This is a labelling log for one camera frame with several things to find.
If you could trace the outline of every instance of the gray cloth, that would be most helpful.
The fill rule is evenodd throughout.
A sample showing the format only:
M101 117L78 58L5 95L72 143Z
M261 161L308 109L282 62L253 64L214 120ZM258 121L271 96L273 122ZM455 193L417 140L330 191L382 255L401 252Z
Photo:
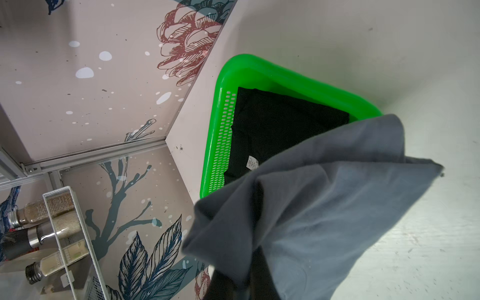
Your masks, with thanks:
M252 252L262 246L282 299L330 299L442 169L405 156L394 115L344 125L201 199L183 252L241 288Z

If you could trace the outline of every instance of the spice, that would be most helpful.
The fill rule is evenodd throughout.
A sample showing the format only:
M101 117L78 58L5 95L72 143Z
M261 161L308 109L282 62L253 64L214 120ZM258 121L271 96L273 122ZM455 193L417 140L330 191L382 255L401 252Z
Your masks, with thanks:
M80 240L75 244L63 248L63 254L65 255L67 266L84 258L88 253L85 240ZM63 269L63 262L60 251L57 251L43 258L40 262L34 262L33 264L28 265L25 268L25 276L30 284L34 284L42 280L43 277L49 276L61 269Z
M62 193L48 199L47 201L52 213L52 217L61 215L75 208L70 192ZM48 212L43 199L29 203L22 209L14 210L8 213L8 221L13 228L22 227L32 223L43 222L47 219Z
M59 239L67 238L77 232L82 231L82 227L80 226L80 222L78 221L76 211L67 212L63 215L55 217L52 219L52 222L53 225L55 225L55 229L57 231ZM52 228L49 231L44 232L47 238L50 237L51 233L53 233Z

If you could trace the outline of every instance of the black folded shirt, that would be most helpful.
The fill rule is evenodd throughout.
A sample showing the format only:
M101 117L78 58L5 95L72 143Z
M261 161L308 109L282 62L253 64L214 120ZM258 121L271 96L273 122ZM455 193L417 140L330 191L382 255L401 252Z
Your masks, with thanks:
M348 121L349 114L335 108L239 87L225 184L272 156Z

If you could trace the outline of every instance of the clothing label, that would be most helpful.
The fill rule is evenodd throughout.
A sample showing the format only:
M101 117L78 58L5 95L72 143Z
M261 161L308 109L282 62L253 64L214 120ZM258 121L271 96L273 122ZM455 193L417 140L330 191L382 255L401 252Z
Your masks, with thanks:
M258 168L258 160L255 157L249 155L247 161L247 168L249 168L250 170L255 170L256 168Z
M71 270L68 270L68 273L70 274L70 277L72 277L72 282L75 281L75 278L73 278L73 273ZM67 273L63 274L62 276L60 276L60 279L61 279L61 285L63 285L63 287L66 287L68 286L70 283L68 282L68 278L67 278Z

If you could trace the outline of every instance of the glass spice jar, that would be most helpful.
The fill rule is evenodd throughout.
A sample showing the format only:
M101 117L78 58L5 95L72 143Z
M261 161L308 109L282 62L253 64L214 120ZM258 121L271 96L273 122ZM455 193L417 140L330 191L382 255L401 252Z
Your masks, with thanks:
M75 263L89 254L87 246L85 245L85 240L80 240L72 245L67 246L66 248L63 248L63 253L65 254L67 266ZM60 251L57 251L45 258L42 258L40 262L35 262L31 265L28 265L25 268L25 276L27 277L28 283L34 284L42 280L42 278L47 277L61 269L63 269L63 261Z
M72 195L65 192L47 200L52 217L61 215L75 208ZM29 203L24 208L8 213L8 221L13 228L19 228L27 224L40 223L48 219L47 208L43 199Z

